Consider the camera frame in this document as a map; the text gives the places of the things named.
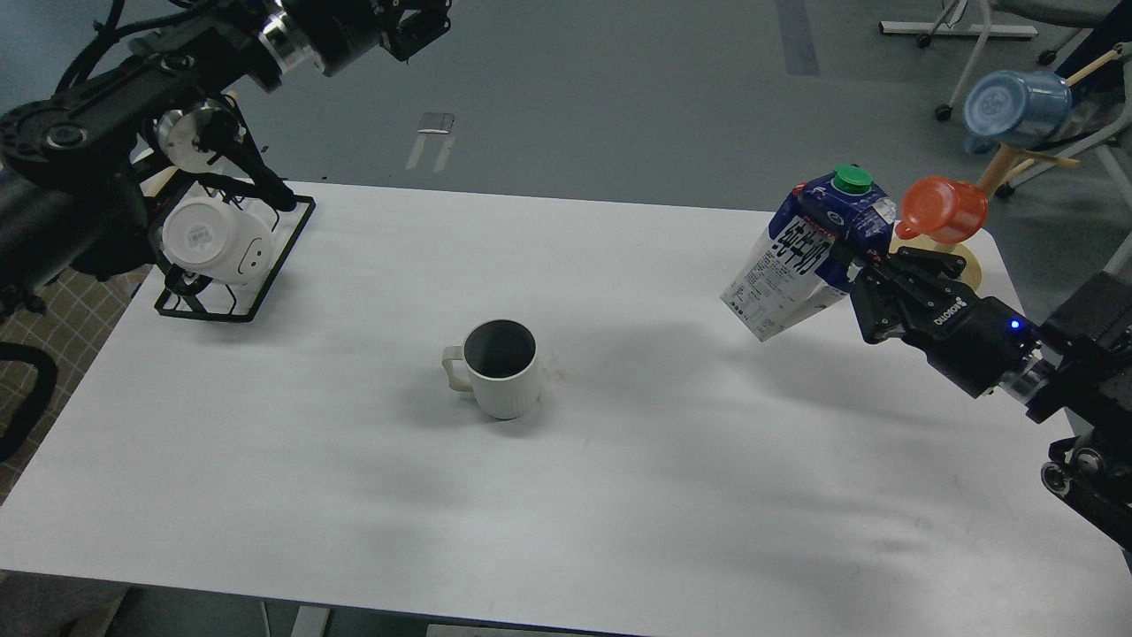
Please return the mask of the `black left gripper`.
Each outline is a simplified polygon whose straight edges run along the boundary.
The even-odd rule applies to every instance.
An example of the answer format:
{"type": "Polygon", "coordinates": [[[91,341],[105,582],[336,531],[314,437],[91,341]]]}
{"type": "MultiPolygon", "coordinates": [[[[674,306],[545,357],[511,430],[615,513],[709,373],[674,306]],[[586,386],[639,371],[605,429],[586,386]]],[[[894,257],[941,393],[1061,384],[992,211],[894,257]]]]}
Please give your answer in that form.
{"type": "Polygon", "coordinates": [[[281,74],[312,61],[333,76],[381,48],[408,61],[451,28],[453,1],[275,1],[265,48],[281,74]]]}

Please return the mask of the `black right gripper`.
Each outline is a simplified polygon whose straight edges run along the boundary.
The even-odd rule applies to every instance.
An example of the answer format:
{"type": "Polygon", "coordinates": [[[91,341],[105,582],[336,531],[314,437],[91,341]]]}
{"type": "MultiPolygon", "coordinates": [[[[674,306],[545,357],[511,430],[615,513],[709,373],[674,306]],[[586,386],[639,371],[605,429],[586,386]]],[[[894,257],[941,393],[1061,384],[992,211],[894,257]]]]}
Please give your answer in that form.
{"type": "Polygon", "coordinates": [[[955,253],[914,247],[890,253],[890,241],[834,239],[826,257],[826,305],[852,291],[861,339],[898,339],[918,348],[943,378],[979,398],[1022,372],[1039,346],[1039,332],[998,298],[963,285],[959,278],[967,266],[955,253]]]}

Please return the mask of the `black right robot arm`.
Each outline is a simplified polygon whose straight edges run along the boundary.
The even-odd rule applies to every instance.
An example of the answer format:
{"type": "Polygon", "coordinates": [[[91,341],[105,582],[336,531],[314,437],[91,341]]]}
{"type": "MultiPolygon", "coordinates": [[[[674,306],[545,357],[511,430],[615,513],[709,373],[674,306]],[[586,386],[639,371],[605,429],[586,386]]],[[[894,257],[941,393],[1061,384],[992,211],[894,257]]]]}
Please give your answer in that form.
{"type": "Polygon", "coordinates": [[[1129,282],[1091,275],[1044,322],[960,281],[964,259],[926,249],[882,257],[833,242],[841,265],[860,265],[852,283],[861,339],[895,338],[978,398],[1001,388],[1041,423],[1060,411],[1088,430],[1050,444],[1044,488],[1127,551],[1129,282]]]}

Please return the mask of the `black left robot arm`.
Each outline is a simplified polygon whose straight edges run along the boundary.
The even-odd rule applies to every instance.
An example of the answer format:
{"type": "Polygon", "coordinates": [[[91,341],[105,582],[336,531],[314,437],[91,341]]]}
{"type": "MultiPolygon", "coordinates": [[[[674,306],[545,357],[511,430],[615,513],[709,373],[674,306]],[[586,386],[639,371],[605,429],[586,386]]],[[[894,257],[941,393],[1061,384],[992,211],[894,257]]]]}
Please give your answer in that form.
{"type": "Polygon", "coordinates": [[[157,229],[190,186],[278,212],[301,198],[261,157],[226,91],[311,61],[333,76],[381,48],[400,61],[451,28],[448,1],[181,1],[128,25],[114,1],[53,96],[3,115],[3,319],[44,315],[67,270],[105,281],[156,265],[192,319],[214,275],[173,265],[157,229]]]}

